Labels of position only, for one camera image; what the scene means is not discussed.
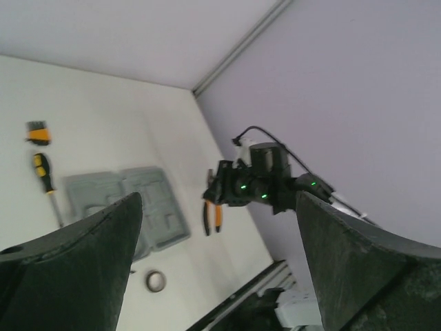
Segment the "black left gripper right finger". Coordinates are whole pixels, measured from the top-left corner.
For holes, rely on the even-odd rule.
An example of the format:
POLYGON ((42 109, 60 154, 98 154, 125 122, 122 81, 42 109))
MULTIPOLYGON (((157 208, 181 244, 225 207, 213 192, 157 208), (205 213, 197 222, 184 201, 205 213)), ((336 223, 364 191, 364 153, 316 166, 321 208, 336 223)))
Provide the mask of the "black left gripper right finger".
POLYGON ((325 330, 439 330, 440 249, 309 193, 296 216, 325 330))

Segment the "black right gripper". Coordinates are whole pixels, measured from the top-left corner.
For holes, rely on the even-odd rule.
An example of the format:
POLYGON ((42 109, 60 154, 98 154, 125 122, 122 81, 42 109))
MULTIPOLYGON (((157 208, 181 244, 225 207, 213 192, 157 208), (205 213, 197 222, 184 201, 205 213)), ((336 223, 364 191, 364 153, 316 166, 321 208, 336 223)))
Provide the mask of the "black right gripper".
POLYGON ((207 171, 207 187, 203 199, 213 204, 221 201, 230 207, 245 206, 251 202, 272 207, 278 214, 296 209, 295 178, 284 146, 276 142, 259 143, 252 153, 252 167, 233 168, 222 165, 221 193, 217 189, 218 177, 214 169, 207 171))

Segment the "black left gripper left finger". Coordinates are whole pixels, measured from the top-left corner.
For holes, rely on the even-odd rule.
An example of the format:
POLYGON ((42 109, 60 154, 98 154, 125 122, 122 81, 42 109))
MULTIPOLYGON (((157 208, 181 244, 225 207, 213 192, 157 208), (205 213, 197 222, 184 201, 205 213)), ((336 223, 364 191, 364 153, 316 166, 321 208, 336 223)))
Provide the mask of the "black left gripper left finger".
POLYGON ((2 330, 115 330, 141 230, 132 193, 1 251, 2 330))

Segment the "orange black pliers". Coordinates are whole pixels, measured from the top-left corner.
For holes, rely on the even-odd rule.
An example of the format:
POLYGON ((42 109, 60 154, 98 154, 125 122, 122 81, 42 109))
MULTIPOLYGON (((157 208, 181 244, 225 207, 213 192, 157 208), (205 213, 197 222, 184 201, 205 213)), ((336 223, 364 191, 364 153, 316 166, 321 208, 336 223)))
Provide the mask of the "orange black pliers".
POLYGON ((212 226, 216 233, 219 233, 223 226, 223 209, 221 205, 216 205, 208 200, 203 204, 203 229, 206 236, 212 232, 212 226))

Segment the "grey plastic tool case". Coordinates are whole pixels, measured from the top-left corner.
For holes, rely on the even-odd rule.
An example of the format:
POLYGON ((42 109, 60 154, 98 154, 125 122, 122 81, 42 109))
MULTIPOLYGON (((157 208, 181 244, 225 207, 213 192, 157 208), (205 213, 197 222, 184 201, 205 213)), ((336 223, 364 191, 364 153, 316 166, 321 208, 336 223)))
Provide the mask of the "grey plastic tool case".
POLYGON ((137 192, 143 221, 133 261, 168 249, 191 237, 191 231, 162 168, 95 172, 64 178, 73 220, 81 220, 137 192))

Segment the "screwdriver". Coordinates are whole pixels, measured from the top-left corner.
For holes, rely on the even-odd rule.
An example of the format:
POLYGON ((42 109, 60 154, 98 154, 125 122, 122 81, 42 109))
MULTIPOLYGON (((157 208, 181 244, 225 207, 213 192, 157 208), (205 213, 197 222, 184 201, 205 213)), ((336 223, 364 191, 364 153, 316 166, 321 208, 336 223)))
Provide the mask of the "screwdriver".
POLYGON ((44 193, 49 197, 52 209, 54 210, 54 215, 56 217, 58 226, 62 228, 64 226, 61 212, 55 197, 55 188, 52 182, 52 169, 48 157, 42 153, 38 152, 32 157, 32 164, 36 172, 37 177, 43 186, 44 193))

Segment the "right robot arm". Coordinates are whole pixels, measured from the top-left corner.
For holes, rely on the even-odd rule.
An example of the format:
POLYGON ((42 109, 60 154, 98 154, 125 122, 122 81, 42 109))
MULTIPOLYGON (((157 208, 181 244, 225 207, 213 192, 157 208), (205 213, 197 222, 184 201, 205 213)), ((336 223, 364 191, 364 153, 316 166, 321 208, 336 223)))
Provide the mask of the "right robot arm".
POLYGON ((214 226, 220 232, 222 206, 243 207, 251 202, 270 205, 278 214, 296 210, 296 194, 308 192, 334 208, 373 224, 338 197, 336 191, 320 177, 306 172, 292 177, 289 153, 277 142, 254 143, 248 138, 233 140, 236 158, 221 160, 218 169, 207 172, 207 189, 203 193, 202 220, 207 236, 211 232, 210 209, 214 209, 214 226))

